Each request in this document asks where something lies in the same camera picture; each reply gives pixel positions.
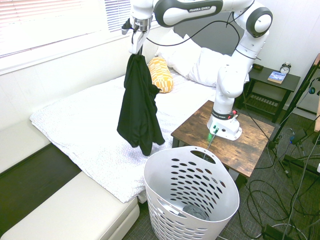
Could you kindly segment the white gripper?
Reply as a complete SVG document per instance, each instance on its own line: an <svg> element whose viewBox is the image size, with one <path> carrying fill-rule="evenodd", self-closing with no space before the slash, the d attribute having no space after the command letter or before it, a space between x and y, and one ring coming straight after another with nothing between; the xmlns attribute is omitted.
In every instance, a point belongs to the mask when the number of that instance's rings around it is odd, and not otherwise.
<svg viewBox="0 0 320 240"><path fill-rule="evenodd" d="M137 54L141 56L143 54L143 45L147 39L148 31L139 31L133 33L131 38L131 46L129 47L129 52L131 54Z"/></svg>

